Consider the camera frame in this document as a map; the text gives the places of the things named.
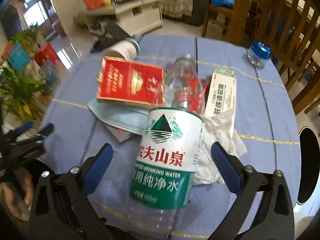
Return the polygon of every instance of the crumpled paper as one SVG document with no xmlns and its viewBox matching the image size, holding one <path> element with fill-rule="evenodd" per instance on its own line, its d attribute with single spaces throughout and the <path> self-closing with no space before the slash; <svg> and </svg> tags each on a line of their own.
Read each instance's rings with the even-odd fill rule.
<svg viewBox="0 0 320 240">
<path fill-rule="evenodd" d="M 203 135 L 194 185 L 211 184 L 216 181 L 224 183 L 217 166 L 211 158 L 211 146 L 213 143 L 219 142 L 228 154 L 238 158 L 247 153 L 247 148 L 236 130 L 233 129 L 232 136 L 230 134 L 230 128 L 233 125 L 233 113 L 234 109 L 230 109 L 212 117 L 203 117 Z"/>
</svg>

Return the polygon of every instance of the bottle cap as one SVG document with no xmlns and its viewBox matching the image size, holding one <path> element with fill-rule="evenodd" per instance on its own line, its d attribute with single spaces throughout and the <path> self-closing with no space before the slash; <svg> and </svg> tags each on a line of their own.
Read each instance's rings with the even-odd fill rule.
<svg viewBox="0 0 320 240">
<path fill-rule="evenodd" d="M 254 41 L 251 45 L 251 50 L 260 58 L 269 59 L 271 48 L 260 41 Z"/>
</svg>

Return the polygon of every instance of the tablecloth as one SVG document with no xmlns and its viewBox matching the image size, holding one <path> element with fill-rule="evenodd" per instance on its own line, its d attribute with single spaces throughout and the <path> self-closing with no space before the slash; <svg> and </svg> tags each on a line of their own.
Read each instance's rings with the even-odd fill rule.
<svg viewBox="0 0 320 240">
<path fill-rule="evenodd" d="M 205 38 L 150 34 L 135 39 L 140 46 L 138 61 L 164 66 L 179 55 L 190 53 L 195 55 L 196 71 L 201 78 L 212 75 L 215 64 L 235 70 L 235 128 L 248 150 L 240 161 L 260 172 L 282 170 L 294 206 L 300 182 L 299 135 L 290 99 L 271 60 L 264 68 L 256 69 L 248 61 L 245 48 Z M 56 173 L 63 173 L 94 156 L 104 143 L 111 144 L 114 165 L 89 200 L 98 215 L 125 230 L 140 231 L 126 219 L 130 174 L 140 136 L 118 142 L 87 107 L 96 95 L 101 62 L 101 53 L 88 53 L 63 80 L 43 119 L 43 125 L 52 122 L 55 131 L 45 141 L 47 153 L 41 160 Z M 242 230 L 250 227 L 261 196 L 256 195 Z M 175 230 L 173 239 L 209 237 L 235 199 L 225 184 L 194 186 L 183 225 Z"/>
</svg>

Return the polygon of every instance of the potted plant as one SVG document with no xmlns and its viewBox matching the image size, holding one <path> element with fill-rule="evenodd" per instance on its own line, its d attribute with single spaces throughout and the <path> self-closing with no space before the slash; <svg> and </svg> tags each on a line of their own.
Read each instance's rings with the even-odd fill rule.
<svg viewBox="0 0 320 240">
<path fill-rule="evenodd" d="M 44 108 L 35 94 L 44 92 L 48 85 L 42 80 L 27 77 L 24 72 L 24 70 L 17 72 L 11 67 L 3 68 L 0 81 L 3 106 L 6 108 L 6 113 L 15 114 L 22 122 L 41 120 Z"/>
</svg>

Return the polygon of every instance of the red box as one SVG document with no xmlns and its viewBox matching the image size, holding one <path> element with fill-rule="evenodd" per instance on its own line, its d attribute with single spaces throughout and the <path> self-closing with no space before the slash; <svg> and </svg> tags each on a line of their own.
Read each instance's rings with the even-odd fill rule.
<svg viewBox="0 0 320 240">
<path fill-rule="evenodd" d="M 122 58 L 104 57 L 98 78 L 97 98 L 150 108 L 162 79 L 162 67 Z"/>
</svg>

